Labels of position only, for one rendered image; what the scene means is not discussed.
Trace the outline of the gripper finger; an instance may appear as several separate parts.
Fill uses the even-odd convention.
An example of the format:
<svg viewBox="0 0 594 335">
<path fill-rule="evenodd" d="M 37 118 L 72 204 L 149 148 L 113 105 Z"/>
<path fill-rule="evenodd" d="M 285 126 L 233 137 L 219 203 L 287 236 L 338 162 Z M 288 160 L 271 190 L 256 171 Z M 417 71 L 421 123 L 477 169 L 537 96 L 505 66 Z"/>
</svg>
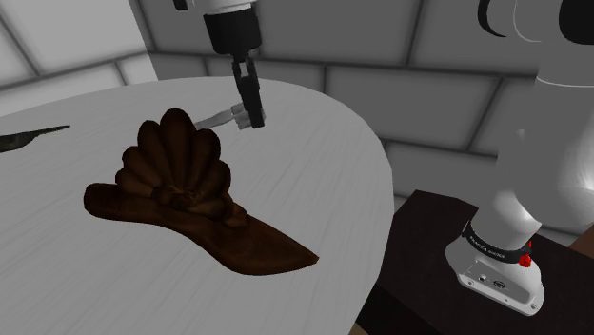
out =
<svg viewBox="0 0 594 335">
<path fill-rule="evenodd" d="M 244 109 L 252 128 L 265 125 L 265 114 L 260 96 L 260 85 L 253 60 L 249 55 L 233 57 L 232 71 Z"/>
</svg>

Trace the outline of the silver metal utensil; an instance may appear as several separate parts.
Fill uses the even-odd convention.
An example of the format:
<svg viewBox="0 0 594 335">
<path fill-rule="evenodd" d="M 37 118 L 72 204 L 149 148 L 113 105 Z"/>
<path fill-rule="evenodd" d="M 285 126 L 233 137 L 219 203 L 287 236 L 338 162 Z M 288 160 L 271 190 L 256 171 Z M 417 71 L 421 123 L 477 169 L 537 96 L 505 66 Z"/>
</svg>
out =
<svg viewBox="0 0 594 335">
<path fill-rule="evenodd" d="M 229 109 L 218 112 L 217 114 L 194 124 L 197 129 L 212 129 L 233 121 L 238 129 L 251 127 L 251 121 L 248 111 L 242 103 L 236 104 Z"/>
</svg>

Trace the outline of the white round table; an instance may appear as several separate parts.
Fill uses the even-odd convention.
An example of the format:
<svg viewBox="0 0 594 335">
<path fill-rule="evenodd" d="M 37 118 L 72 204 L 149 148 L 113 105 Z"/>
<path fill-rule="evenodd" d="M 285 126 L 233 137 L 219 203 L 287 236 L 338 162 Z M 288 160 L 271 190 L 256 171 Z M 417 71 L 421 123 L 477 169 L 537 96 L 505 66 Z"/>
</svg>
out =
<svg viewBox="0 0 594 335">
<path fill-rule="evenodd" d="M 90 216 L 85 188 L 113 181 L 144 121 L 172 107 L 202 120 L 238 100 L 229 77 L 97 91 L 0 117 L 0 133 L 51 128 L 0 154 L 0 335 L 348 335 L 384 258 L 390 164 L 342 103 L 260 86 L 263 128 L 217 128 L 230 193 L 315 265 L 244 276 L 172 231 Z"/>
</svg>

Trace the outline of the brown carved wooden figure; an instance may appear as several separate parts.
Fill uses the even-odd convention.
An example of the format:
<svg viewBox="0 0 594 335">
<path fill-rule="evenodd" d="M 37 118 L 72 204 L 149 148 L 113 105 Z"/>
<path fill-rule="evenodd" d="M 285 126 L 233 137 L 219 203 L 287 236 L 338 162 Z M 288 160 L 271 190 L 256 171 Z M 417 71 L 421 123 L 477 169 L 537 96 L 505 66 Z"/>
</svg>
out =
<svg viewBox="0 0 594 335">
<path fill-rule="evenodd" d="M 172 230 L 243 275 L 317 263 L 315 253 L 233 201 L 218 135 L 198 129 L 184 110 L 170 108 L 160 121 L 145 121 L 122 162 L 113 183 L 87 186 L 83 202 L 89 214 Z"/>
</svg>

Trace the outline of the black pointed utensil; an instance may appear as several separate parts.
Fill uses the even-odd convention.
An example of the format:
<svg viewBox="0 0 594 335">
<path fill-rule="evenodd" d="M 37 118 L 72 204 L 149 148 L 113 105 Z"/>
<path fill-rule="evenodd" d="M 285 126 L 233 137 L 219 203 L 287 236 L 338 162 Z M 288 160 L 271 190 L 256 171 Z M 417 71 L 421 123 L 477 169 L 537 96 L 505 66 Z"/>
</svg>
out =
<svg viewBox="0 0 594 335">
<path fill-rule="evenodd" d="M 53 133 L 66 128 L 69 128 L 69 125 L 0 135 L 0 153 L 17 150 L 26 146 L 38 136 Z"/>
</svg>

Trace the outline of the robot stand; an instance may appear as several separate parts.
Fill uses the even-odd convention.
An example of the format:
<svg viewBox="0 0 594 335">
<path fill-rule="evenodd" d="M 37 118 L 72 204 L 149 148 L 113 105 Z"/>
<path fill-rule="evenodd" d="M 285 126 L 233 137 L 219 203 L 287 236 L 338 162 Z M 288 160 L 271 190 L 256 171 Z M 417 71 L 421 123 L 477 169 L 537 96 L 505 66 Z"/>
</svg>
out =
<svg viewBox="0 0 594 335">
<path fill-rule="evenodd" d="M 528 317 L 460 285 L 446 245 L 477 208 L 416 190 L 394 214 L 379 278 L 358 318 L 367 335 L 594 335 L 594 259 L 536 235 L 544 305 Z"/>
</svg>

